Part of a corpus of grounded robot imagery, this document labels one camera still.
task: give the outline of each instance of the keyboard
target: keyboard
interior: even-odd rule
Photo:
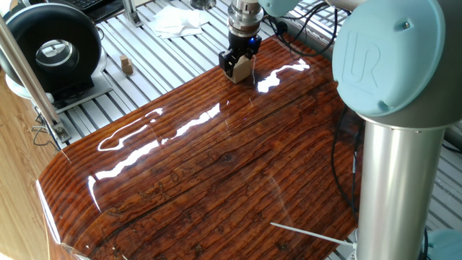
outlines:
[[[66,0],[66,1],[70,4],[73,4],[78,9],[81,9],[85,14],[112,2],[111,0]]]

